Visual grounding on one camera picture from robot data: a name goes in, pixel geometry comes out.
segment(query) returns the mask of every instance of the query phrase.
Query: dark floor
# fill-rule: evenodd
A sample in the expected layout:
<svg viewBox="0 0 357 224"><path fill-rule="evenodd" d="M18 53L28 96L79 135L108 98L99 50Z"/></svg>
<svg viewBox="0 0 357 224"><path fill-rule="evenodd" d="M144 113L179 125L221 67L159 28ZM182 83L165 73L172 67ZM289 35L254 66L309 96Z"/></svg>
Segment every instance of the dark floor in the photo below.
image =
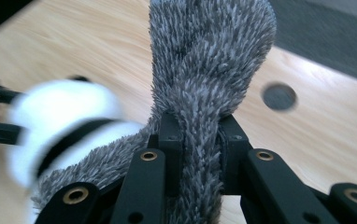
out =
<svg viewBox="0 0 357 224"><path fill-rule="evenodd" d="M276 45L357 77L357 17L306 0L269 0L278 20Z"/></svg>

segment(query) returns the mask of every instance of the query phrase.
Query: wooden table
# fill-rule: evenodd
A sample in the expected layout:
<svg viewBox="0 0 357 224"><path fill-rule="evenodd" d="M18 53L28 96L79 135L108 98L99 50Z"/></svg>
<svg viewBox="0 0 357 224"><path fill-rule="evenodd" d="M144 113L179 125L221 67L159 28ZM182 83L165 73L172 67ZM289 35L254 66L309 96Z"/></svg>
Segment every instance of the wooden table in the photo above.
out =
<svg viewBox="0 0 357 224"><path fill-rule="evenodd" d="M73 74L112 89L128 119L145 123L152 99L148 1L37 1L0 27L0 79L14 91ZM273 82L291 86L294 109L262 100ZM5 107L0 107L4 114ZM357 80L273 48L235 112L254 147L276 151L311 187L357 184ZM23 223L25 190L6 174L0 145L0 223ZM221 223L240 223L238 197L224 197Z"/></svg>

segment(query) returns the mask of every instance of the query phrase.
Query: gray furry object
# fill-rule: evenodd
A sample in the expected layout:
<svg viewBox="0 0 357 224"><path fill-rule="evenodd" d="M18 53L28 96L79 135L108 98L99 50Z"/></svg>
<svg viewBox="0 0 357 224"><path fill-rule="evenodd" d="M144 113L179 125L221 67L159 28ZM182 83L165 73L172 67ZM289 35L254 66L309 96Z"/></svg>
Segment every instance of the gray furry object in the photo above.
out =
<svg viewBox="0 0 357 224"><path fill-rule="evenodd" d="M165 111L184 142L180 194L167 202L168 223L218 223L221 210L219 120L245 97L276 32L266 0L151 0L151 117L139 133L93 150L79 164L39 182L42 209L60 188L78 181L102 188L126 174L132 155L158 133Z"/></svg>

